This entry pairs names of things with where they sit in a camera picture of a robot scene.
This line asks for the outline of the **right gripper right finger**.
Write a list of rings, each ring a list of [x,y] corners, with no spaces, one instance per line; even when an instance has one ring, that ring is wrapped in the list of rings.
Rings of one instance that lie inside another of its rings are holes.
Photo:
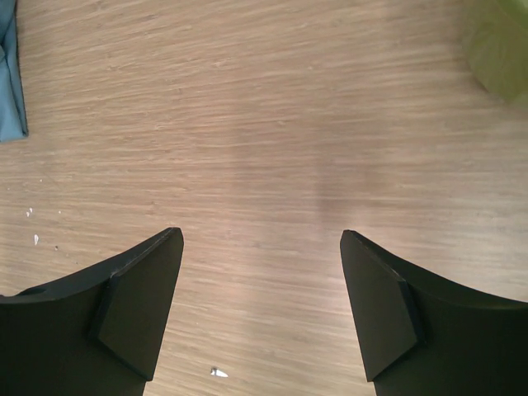
[[[342,268],[378,395],[524,395],[527,305],[448,280],[352,230]]]

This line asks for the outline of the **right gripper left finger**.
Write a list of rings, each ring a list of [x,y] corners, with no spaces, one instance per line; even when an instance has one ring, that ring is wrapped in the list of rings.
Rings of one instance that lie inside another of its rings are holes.
[[[183,253],[177,227],[1,299],[4,395],[141,395],[154,377]]]

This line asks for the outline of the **grey-blue t-shirt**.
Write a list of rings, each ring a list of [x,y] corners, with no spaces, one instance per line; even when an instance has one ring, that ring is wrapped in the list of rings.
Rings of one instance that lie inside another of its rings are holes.
[[[28,136],[17,40],[17,2],[1,1],[1,142]]]

